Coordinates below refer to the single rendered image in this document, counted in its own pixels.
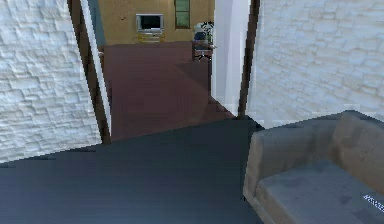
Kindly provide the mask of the dark wooden side table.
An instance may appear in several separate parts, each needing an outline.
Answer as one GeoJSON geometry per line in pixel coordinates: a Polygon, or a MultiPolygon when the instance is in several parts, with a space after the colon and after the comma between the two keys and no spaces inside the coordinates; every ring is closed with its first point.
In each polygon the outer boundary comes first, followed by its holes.
{"type": "Polygon", "coordinates": [[[192,41],[192,60],[201,60],[207,58],[212,60],[212,52],[215,46],[209,43],[207,40],[193,40],[192,41]]]}

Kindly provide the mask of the white flowering house plant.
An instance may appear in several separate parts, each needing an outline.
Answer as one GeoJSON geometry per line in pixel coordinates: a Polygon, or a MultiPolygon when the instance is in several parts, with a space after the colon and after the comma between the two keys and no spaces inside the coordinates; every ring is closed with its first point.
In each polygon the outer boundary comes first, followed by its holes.
{"type": "Polygon", "coordinates": [[[194,27],[194,39],[212,41],[214,24],[211,21],[197,23],[194,27]]]}

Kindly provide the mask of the yellow television stand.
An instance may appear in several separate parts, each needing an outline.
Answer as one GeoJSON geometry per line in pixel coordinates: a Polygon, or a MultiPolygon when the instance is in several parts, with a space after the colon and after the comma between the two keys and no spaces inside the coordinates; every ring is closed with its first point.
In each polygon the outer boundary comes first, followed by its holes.
{"type": "Polygon", "coordinates": [[[164,33],[138,33],[138,43],[162,43],[165,41],[164,33]]]}

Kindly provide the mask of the grey television set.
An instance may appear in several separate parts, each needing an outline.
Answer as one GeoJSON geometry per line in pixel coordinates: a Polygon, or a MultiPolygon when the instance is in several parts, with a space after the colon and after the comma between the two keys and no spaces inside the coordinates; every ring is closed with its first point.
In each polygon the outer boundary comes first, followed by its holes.
{"type": "Polygon", "coordinates": [[[138,31],[163,31],[163,14],[137,14],[136,26],[138,31]]]}

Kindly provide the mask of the green framed window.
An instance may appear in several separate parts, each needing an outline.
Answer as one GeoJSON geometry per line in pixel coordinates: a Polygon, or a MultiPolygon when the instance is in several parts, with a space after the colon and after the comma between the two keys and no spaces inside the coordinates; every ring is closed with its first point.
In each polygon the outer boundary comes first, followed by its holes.
{"type": "Polygon", "coordinates": [[[174,0],[175,26],[177,29],[190,28],[190,0],[174,0]]]}

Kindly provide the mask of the white room door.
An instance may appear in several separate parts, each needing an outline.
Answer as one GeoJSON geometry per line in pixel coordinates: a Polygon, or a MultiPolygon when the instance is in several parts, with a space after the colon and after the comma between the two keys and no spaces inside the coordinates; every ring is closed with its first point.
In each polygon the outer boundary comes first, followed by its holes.
{"type": "Polygon", "coordinates": [[[83,21],[87,34],[88,47],[87,78],[90,81],[89,90],[92,92],[95,116],[98,122],[101,139],[104,143],[111,140],[111,111],[107,87],[101,66],[96,36],[93,30],[92,16],[88,0],[80,0],[83,21]]]}

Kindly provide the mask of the white remote control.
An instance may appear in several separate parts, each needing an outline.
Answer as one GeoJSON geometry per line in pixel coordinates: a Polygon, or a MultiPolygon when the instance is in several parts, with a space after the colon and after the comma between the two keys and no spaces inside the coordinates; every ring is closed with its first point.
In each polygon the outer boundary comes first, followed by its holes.
{"type": "Polygon", "coordinates": [[[370,195],[364,195],[363,198],[371,203],[374,207],[376,207],[378,210],[384,213],[384,205],[378,202],[375,198],[371,197],[370,195]]]}

